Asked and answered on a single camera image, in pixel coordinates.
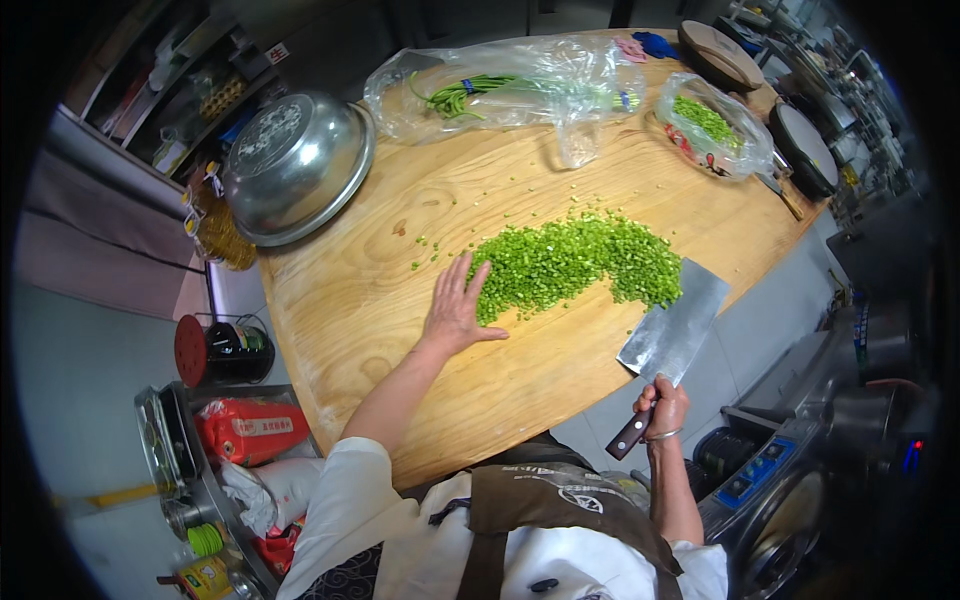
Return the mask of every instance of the pink cloth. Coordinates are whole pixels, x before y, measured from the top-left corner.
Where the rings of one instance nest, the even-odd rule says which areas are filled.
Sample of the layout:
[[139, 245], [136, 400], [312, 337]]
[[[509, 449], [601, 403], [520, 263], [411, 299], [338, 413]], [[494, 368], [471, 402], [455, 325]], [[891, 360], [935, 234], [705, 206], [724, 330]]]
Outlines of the pink cloth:
[[631, 62], [647, 61], [647, 53], [643, 52], [643, 44], [635, 39], [623, 39], [622, 37], [615, 37], [613, 41], [616, 42], [616, 45], [620, 48], [620, 52], [623, 53], [623, 56], [627, 57], [627, 60]]

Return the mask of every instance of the forearm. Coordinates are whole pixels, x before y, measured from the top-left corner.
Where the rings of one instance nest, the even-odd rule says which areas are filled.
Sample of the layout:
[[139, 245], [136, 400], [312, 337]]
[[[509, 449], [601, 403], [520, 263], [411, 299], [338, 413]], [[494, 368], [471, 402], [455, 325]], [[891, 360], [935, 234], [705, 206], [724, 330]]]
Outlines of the forearm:
[[704, 523], [693, 500], [677, 436], [650, 442], [650, 518], [667, 541], [704, 543]]
[[418, 343], [360, 402], [341, 439], [361, 437], [393, 452], [403, 441], [420, 401], [444, 368], [447, 357]]

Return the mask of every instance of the bracelet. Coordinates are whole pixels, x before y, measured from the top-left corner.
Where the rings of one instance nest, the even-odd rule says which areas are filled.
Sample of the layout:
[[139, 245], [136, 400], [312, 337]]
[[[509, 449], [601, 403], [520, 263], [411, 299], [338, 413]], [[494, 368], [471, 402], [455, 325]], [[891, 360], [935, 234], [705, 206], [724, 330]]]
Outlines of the bracelet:
[[644, 441], [644, 442], [656, 442], [657, 440], [666, 440], [666, 439], [669, 438], [670, 436], [675, 436], [675, 435], [677, 435], [678, 433], [680, 433], [680, 432], [683, 431], [683, 430], [684, 430], [684, 429], [683, 429], [682, 427], [678, 427], [677, 429], [674, 429], [673, 431], [667, 431], [666, 433], [661, 433], [661, 434], [658, 434], [658, 435], [653, 436], [653, 437], [650, 437], [650, 438], [643, 438], [643, 441]]

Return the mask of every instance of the cleaver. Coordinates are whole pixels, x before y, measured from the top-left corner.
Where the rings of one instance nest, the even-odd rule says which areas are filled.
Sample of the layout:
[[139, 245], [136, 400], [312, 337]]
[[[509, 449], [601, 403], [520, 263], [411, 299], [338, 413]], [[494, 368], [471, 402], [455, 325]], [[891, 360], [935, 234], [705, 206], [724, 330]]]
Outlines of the cleaver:
[[[681, 263], [680, 289], [683, 295], [668, 308], [657, 305], [643, 316], [616, 355], [624, 367], [651, 383], [659, 372], [673, 385], [680, 383], [707, 338], [730, 284], [685, 258]], [[658, 393], [650, 410], [634, 414], [607, 444], [607, 452], [613, 458], [622, 461], [643, 439], [659, 397]]]

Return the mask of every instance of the wooden table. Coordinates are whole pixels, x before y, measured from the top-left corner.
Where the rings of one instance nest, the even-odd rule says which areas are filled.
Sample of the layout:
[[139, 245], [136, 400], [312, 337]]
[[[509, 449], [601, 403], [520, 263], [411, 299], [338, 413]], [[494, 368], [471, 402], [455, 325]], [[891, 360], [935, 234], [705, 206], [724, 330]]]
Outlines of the wooden table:
[[[661, 34], [676, 40], [675, 32]], [[813, 206], [787, 184], [804, 209], [797, 222], [756, 178], [720, 180], [692, 165], [643, 118], [667, 76], [687, 69], [670, 59], [641, 68], [643, 109], [606, 123], [603, 155], [583, 168], [561, 167], [550, 127], [467, 132], [416, 147], [380, 136], [370, 173], [337, 218], [293, 247], [261, 252], [279, 348], [324, 452], [417, 341], [434, 280], [452, 260], [447, 252], [496, 235], [507, 223], [504, 212], [519, 227], [539, 225], [566, 216], [572, 184], [581, 198], [599, 194], [602, 206], [623, 206], [622, 214], [725, 279], [731, 291], [724, 308], [800, 239], [824, 204]], [[750, 94], [748, 106], [764, 115], [772, 91]], [[414, 241], [420, 235], [428, 247]], [[441, 258], [431, 263], [435, 241]], [[412, 261], [423, 266], [412, 272]], [[510, 330], [510, 340], [476, 344], [447, 364], [393, 455], [398, 489], [527, 440], [629, 381], [614, 356], [643, 305], [614, 304], [603, 283], [569, 305], [519, 323], [508, 311], [497, 325]], [[630, 407], [623, 412], [626, 419]]]

